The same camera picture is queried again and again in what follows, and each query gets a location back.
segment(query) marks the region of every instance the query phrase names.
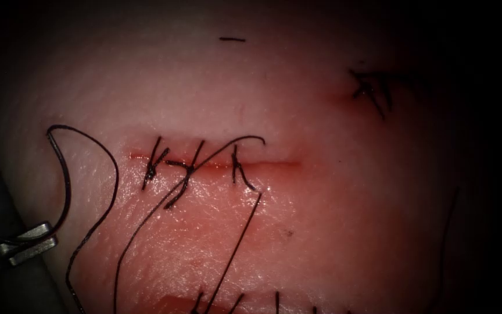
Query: black thread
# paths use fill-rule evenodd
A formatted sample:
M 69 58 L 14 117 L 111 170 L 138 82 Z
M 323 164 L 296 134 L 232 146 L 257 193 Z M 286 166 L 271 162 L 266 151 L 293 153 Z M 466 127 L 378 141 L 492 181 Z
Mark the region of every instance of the black thread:
M 181 187 L 181 191 L 176 196 L 174 196 L 174 198 L 172 198 L 168 203 L 166 203 L 166 205 L 164 206 L 164 209 L 169 209 L 170 207 L 172 207 L 178 201 L 178 199 L 183 196 L 183 193 L 185 193 L 185 190 L 187 189 L 187 185 L 189 184 L 189 178 L 193 174 L 193 172 L 195 171 L 195 162 L 197 160 L 197 157 L 199 156 L 200 149 L 203 148 L 204 144 L 205 144 L 204 140 L 200 142 L 199 147 L 197 148 L 197 151 L 195 152 L 195 156 L 193 156 L 193 161 L 191 161 L 191 164 L 189 166 L 187 166 L 186 164 L 184 164 L 182 162 L 177 162 L 177 161 L 173 161 L 173 160 L 166 161 L 166 164 L 168 164 L 170 166 L 183 167 L 186 171 L 186 174 L 185 174 L 185 177 L 183 178 L 183 185 Z
M 446 249 L 447 242 L 447 234 L 449 233 L 450 221 L 454 212 L 454 208 L 456 207 L 456 202 L 458 199 L 458 194 L 460 193 L 460 187 L 456 187 L 454 189 L 453 200 L 449 206 L 449 210 L 447 213 L 447 220 L 444 224 L 443 230 L 443 239 L 441 240 L 441 247 L 439 251 L 439 282 L 437 284 L 437 290 L 433 295 L 432 299 L 429 301 L 429 304 L 425 308 L 424 313 L 431 313 L 435 309 L 437 302 L 439 302 L 441 298 L 441 294 L 443 292 L 443 280 L 444 280 L 444 254 Z
M 232 309 L 228 312 L 228 314 L 233 314 L 233 313 L 234 313 L 235 308 L 236 308 L 236 307 L 238 307 L 238 304 L 241 302 L 241 299 L 243 299 L 243 296 L 244 296 L 244 295 L 245 295 L 245 294 L 243 294 L 243 293 L 239 295 L 239 298 L 237 299 L 237 301 L 235 301 L 234 306 L 233 306 L 233 307 L 232 307 Z
M 257 189 L 255 189 L 255 187 L 247 181 L 247 178 L 245 177 L 245 172 L 243 172 L 243 166 L 238 161 L 237 154 L 238 154 L 238 146 L 234 145 L 234 152 L 232 153 L 232 182 L 235 184 L 235 169 L 238 169 L 239 173 L 241 173 L 241 178 L 243 179 L 245 185 L 251 190 L 256 191 Z
M 364 94 L 369 97 L 377 111 L 379 112 L 379 115 L 381 116 L 381 119 L 385 120 L 385 114 L 383 113 L 383 110 L 379 106 L 379 103 L 375 99 L 374 92 L 375 90 L 373 89 L 373 86 L 371 86 L 370 83 L 362 81 L 362 75 L 354 72 L 352 69 L 350 69 L 350 74 L 352 74 L 353 77 L 356 78 L 357 82 L 360 84 L 359 88 L 352 94 L 352 98 L 356 99 L 359 95 Z
M 280 308 L 280 292 L 278 291 L 274 294 L 274 302 L 276 304 L 276 314 L 278 314 Z
M 212 298 L 210 299 L 209 304 L 207 305 L 206 310 L 204 311 L 203 314 L 208 314 L 210 307 L 212 306 L 212 302 L 214 302 L 214 299 L 216 298 L 216 295 L 218 294 L 218 291 L 220 290 L 220 285 L 224 281 L 224 277 L 226 276 L 226 273 L 228 272 L 228 269 L 230 268 L 232 260 L 234 260 L 235 253 L 238 251 L 239 245 L 241 244 L 241 240 L 243 240 L 243 236 L 245 235 L 247 228 L 249 227 L 249 223 L 251 222 L 251 219 L 255 215 L 255 211 L 257 210 L 257 206 L 259 205 L 259 202 L 261 200 L 261 196 L 263 196 L 263 193 L 259 193 L 259 197 L 257 197 L 257 201 L 255 202 L 255 205 L 253 206 L 253 210 L 251 211 L 251 214 L 249 215 L 247 223 L 245 224 L 245 227 L 243 228 L 243 231 L 241 232 L 241 235 L 239 236 L 238 243 L 235 246 L 235 249 L 232 253 L 232 256 L 230 256 L 230 260 L 228 261 L 228 264 L 226 265 L 226 268 L 224 269 L 224 273 L 222 274 L 222 277 L 220 277 L 220 281 L 218 282 L 218 285 L 216 286 L 216 289 L 214 290 L 214 293 L 212 294 Z
M 203 297 L 203 294 L 203 292 L 199 292 L 195 306 L 193 306 L 193 308 L 191 309 L 191 314 L 199 314 L 199 312 L 197 312 L 197 308 L 199 307 L 200 299 Z
M 148 163 L 146 164 L 146 173 L 145 173 L 145 178 L 142 182 L 142 190 L 145 190 L 146 184 L 148 181 L 152 180 L 154 176 L 156 175 L 156 167 L 158 164 L 166 157 L 166 155 L 170 152 L 170 149 L 166 147 L 162 154 L 158 157 L 155 163 L 152 163 L 152 159 L 154 159 L 154 155 L 156 154 L 156 148 L 158 148 L 158 145 L 160 144 L 160 140 L 162 139 L 161 136 L 158 136 L 158 140 L 156 140 L 156 144 L 154 145 L 154 148 L 152 148 L 152 153 L 150 154 L 150 159 L 148 160 Z

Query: pink skin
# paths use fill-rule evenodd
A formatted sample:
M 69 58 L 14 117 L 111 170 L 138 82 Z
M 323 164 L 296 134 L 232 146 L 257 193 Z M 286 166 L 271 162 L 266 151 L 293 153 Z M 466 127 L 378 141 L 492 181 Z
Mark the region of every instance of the pink skin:
M 90 134 L 119 164 L 115 206 L 71 274 L 87 313 L 112 313 L 119 255 L 185 175 L 161 163 L 141 191 L 159 135 L 156 156 L 169 147 L 167 160 L 186 162 L 201 140 L 197 162 L 242 135 L 267 142 L 238 144 L 245 174 L 263 197 L 212 313 L 227 313 L 242 292 L 235 313 L 274 313 L 275 291 L 283 313 L 313 306 L 319 313 L 423 311 L 437 287 L 456 186 L 462 193 L 436 309 L 461 302 L 459 291 L 478 274 L 475 243 L 485 238 L 482 226 L 463 225 L 483 212 L 485 200 L 474 195 L 485 185 L 469 159 L 476 148 L 471 124 L 458 113 L 461 100 L 444 88 L 439 65 L 423 49 L 408 53 L 409 45 L 351 9 L 208 3 L 87 12 L 60 13 L 49 35 L 10 56 L 0 72 L 0 168 L 28 224 L 55 221 L 64 201 L 62 172 L 45 138 L 50 125 Z M 72 16 L 76 24 L 66 23 Z M 367 97 L 352 100 L 358 85 L 348 68 L 416 69 L 434 90 L 429 97 L 420 89 L 416 101 L 406 85 L 392 83 L 392 113 L 378 94 L 383 122 Z M 60 244 L 44 258 L 75 311 L 65 269 L 107 208 L 115 178 L 96 145 L 71 132 L 53 134 L 73 198 Z M 232 150 L 199 169 L 175 207 L 157 210 L 141 229 L 121 264 L 118 313 L 188 313 L 199 291 L 202 312 L 257 198 L 239 173 L 231 183 Z

